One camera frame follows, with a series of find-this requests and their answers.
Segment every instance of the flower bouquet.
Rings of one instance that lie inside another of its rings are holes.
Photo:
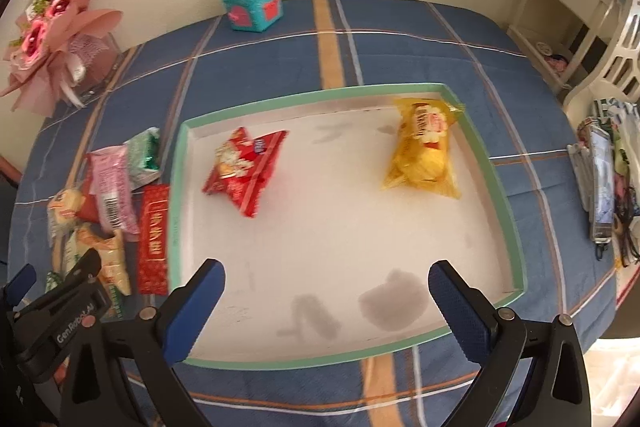
[[[105,79],[118,57],[110,32],[122,12],[88,6],[89,0],[32,0],[16,19],[20,37],[4,53],[11,69],[0,91],[20,90],[12,109],[52,116],[59,100],[84,107],[78,94]]]

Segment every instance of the metal screw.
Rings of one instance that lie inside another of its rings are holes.
[[[153,306],[147,306],[140,310],[138,316],[144,321],[149,321],[156,316],[156,312],[157,310]]]
[[[93,315],[87,315],[82,319],[81,324],[83,328],[90,328],[95,324],[95,317]]]
[[[498,317],[505,321],[512,321],[516,317],[516,314],[511,308],[500,308],[498,310]]]
[[[563,326],[571,326],[574,323],[574,320],[571,318],[571,315],[563,313],[558,315],[558,322]]]

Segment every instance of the white tray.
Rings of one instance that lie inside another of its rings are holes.
[[[170,285],[208,257],[226,289],[188,362],[284,369],[388,353],[447,333],[428,292],[448,259],[497,306],[524,293],[522,248],[504,191],[463,115],[451,129],[454,200],[382,190],[396,145],[397,96],[444,98],[442,84],[394,84],[297,94],[182,124],[170,197]],[[288,129],[257,216],[201,188],[215,151],[238,126],[252,137]]]

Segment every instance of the pink flower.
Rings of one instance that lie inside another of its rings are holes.
[[[31,23],[31,28],[24,36],[24,41],[21,46],[22,52],[25,55],[26,64],[31,64],[40,57],[42,41],[47,35],[47,29],[47,22],[42,19],[34,20],[33,23]]]
[[[45,15],[49,19],[53,19],[56,15],[64,13],[66,8],[69,6],[69,3],[71,3],[71,0],[53,0],[51,6],[47,8]]]

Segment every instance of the teal box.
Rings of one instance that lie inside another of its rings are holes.
[[[245,32],[265,31],[282,17],[282,0],[222,0],[231,27]]]

